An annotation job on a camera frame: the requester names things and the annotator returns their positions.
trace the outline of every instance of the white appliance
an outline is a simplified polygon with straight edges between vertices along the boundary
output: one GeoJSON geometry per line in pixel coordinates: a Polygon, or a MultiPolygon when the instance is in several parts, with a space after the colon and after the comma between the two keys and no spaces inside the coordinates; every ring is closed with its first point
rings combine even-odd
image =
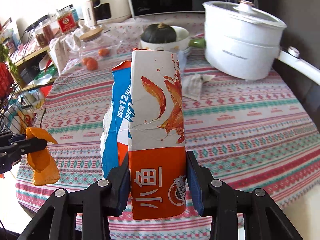
{"type": "Polygon", "coordinates": [[[131,17],[128,0],[86,0],[82,13],[87,26],[122,22],[131,17]]]}
{"type": "Polygon", "coordinates": [[[300,59],[299,51],[280,49],[286,24],[264,11],[240,4],[205,2],[205,57],[215,68],[242,79],[266,77],[275,58],[320,85],[320,70],[300,59]]]}

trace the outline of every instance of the green plant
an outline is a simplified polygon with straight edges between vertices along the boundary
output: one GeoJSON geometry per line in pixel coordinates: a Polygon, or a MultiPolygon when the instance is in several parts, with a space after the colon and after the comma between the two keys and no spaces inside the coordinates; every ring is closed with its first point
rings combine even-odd
{"type": "Polygon", "coordinates": [[[9,57],[9,49],[3,46],[3,44],[1,43],[0,43],[0,62],[8,63],[10,72],[13,73],[15,77],[18,77],[18,68],[11,61],[9,57]]]}

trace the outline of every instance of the spice jar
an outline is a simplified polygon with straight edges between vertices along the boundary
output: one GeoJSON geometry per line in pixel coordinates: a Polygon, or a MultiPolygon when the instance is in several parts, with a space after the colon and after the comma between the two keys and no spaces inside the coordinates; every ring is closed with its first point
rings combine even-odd
{"type": "Polygon", "coordinates": [[[40,22],[39,24],[44,34],[44,37],[47,39],[48,44],[54,38],[54,34],[50,24],[51,24],[50,19],[45,19],[43,22],[40,22]]]}
{"type": "Polygon", "coordinates": [[[89,70],[98,70],[102,58],[109,57],[112,46],[104,41],[101,32],[102,28],[96,28],[82,34],[79,39],[81,40],[81,47],[79,50],[79,59],[82,66],[89,70]]]}
{"type": "Polygon", "coordinates": [[[36,43],[39,47],[44,48],[45,46],[48,45],[48,41],[44,36],[44,33],[40,26],[37,26],[35,31],[32,33],[33,37],[36,40],[36,43]]]}
{"type": "Polygon", "coordinates": [[[63,34],[68,34],[77,28],[69,8],[64,8],[57,12],[57,22],[63,34]]]}

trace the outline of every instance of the cardboard package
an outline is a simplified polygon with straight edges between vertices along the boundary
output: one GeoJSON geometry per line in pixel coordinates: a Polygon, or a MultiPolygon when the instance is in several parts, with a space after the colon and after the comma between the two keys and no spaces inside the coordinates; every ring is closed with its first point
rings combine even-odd
{"type": "Polygon", "coordinates": [[[179,62],[175,54],[133,51],[130,107],[128,148],[133,219],[182,214],[186,156],[179,62]]]}
{"type": "Polygon", "coordinates": [[[100,144],[102,174],[105,178],[112,168],[122,163],[128,152],[131,61],[124,61],[114,67],[112,74],[112,100],[103,118],[100,144]]]}

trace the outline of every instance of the blue gripper pad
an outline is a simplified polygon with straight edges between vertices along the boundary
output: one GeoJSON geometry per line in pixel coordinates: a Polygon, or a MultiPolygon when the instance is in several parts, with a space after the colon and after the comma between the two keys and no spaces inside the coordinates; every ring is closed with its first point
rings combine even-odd
{"type": "Polygon", "coordinates": [[[196,159],[192,151],[187,151],[186,158],[187,158],[187,181],[189,190],[191,193],[191,199],[193,203],[193,207],[198,212],[198,215],[201,216],[204,211],[204,205],[202,201],[202,190],[199,184],[199,181],[197,179],[196,171],[194,169],[194,163],[192,163],[191,159],[196,159]]]}
{"type": "Polygon", "coordinates": [[[25,138],[26,138],[26,135],[24,133],[19,135],[14,135],[12,136],[11,140],[9,140],[9,145],[13,142],[24,140],[25,138]]]}
{"type": "Polygon", "coordinates": [[[125,210],[127,207],[129,193],[130,193],[130,173],[129,173],[129,169],[127,169],[120,187],[120,192],[119,192],[118,209],[121,212],[125,210]]]}

